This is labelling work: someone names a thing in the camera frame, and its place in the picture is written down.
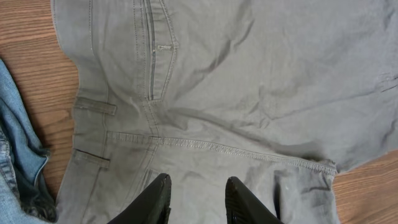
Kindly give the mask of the grey shorts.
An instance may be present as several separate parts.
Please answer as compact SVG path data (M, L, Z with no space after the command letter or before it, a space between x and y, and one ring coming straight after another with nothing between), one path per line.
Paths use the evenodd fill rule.
M236 176L284 223L338 223L334 176L397 148L395 0L55 0L75 63L60 223L159 174L171 223L225 223Z

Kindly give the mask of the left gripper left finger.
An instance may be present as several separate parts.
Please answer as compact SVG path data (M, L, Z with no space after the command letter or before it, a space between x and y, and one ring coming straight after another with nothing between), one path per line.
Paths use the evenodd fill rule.
M168 224L172 181L159 174L118 216L108 224Z

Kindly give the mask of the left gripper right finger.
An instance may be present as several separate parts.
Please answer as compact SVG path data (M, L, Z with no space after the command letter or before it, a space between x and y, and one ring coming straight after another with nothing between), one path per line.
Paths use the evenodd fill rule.
M227 180L225 207L227 224L282 224L237 177Z

